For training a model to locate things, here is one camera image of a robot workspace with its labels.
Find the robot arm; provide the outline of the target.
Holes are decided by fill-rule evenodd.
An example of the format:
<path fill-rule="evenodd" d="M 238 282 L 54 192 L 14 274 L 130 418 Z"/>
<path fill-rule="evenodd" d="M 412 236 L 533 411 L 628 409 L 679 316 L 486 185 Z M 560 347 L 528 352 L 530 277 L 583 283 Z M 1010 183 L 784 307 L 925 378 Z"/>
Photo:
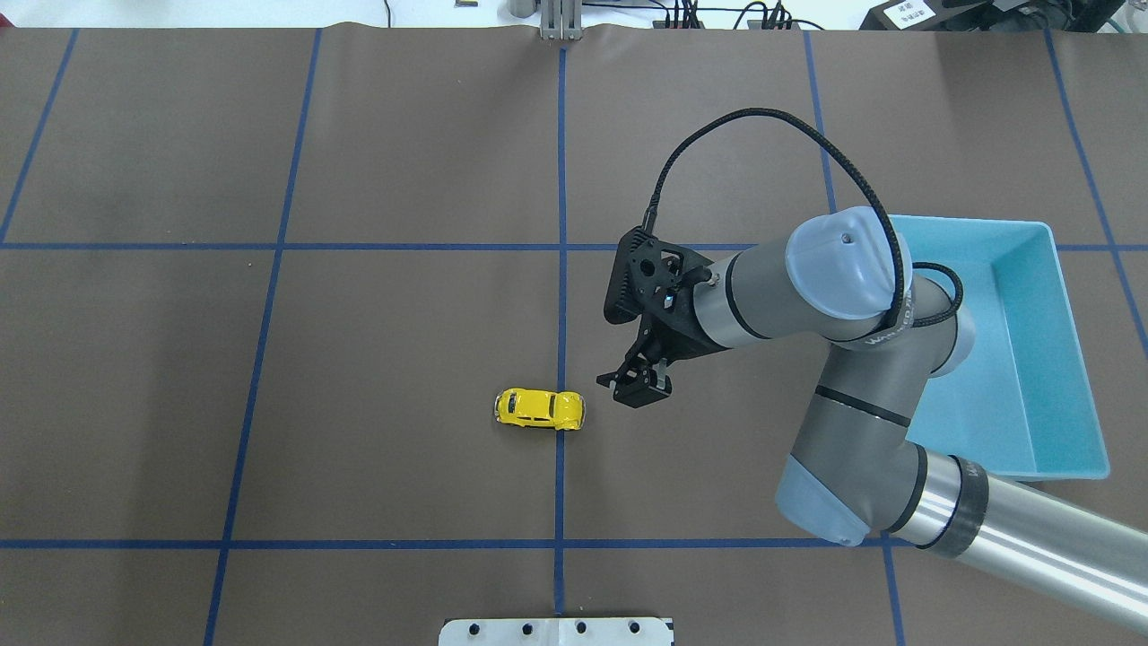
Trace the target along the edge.
<path fill-rule="evenodd" d="M 786 238 L 709 260 L 656 236 L 652 218 L 616 246 L 607 322 L 639 321 L 615 371 L 597 378 L 639 408 L 670 396 L 670 365 L 815 334 L 830 351 L 775 503 L 821 539 L 875 530 L 1145 633 L 1145 532 L 908 439 L 930 378 L 975 343 L 952 290 L 914 262 L 881 208 L 820 215 Z"/>

